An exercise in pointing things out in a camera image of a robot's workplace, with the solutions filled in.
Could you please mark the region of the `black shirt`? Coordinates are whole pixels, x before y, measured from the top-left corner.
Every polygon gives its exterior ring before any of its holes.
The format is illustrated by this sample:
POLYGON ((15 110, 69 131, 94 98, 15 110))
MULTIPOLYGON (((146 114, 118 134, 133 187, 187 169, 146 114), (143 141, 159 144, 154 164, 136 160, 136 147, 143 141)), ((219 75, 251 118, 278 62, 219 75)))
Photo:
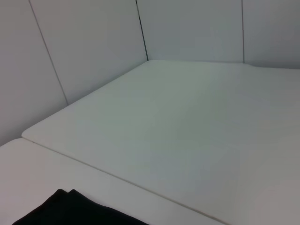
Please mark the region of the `black shirt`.
POLYGON ((58 189, 39 207, 12 225, 148 225, 100 205, 72 189, 58 189))

